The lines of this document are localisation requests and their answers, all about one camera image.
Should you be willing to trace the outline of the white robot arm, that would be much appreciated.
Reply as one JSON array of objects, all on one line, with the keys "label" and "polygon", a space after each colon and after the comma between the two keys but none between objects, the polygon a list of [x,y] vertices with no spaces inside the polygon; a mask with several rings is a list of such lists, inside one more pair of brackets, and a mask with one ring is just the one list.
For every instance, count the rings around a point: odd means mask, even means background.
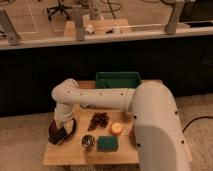
[{"label": "white robot arm", "polygon": [[130,113],[141,171],[191,171],[177,105],[164,84],[145,81],[137,88],[83,89],[67,79],[53,88],[51,96],[60,122],[72,118],[75,103]]}]

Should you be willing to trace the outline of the silver object behind arm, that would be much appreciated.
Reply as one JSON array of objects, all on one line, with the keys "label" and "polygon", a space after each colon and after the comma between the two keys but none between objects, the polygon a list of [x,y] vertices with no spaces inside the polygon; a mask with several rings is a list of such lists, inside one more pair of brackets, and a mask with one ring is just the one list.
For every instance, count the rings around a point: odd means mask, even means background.
[{"label": "silver object behind arm", "polygon": [[96,108],[96,106],[89,105],[89,104],[80,104],[80,107],[83,108],[83,109],[87,109],[87,108],[94,109],[94,108]]}]

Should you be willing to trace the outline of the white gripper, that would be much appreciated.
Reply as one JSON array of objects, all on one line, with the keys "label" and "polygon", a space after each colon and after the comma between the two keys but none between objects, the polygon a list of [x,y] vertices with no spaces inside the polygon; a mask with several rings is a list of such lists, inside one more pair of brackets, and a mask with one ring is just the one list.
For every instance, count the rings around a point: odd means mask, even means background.
[{"label": "white gripper", "polygon": [[60,129],[62,126],[65,127],[66,131],[70,131],[72,127],[72,113],[73,107],[71,105],[57,103],[54,111],[54,120],[56,126]]}]

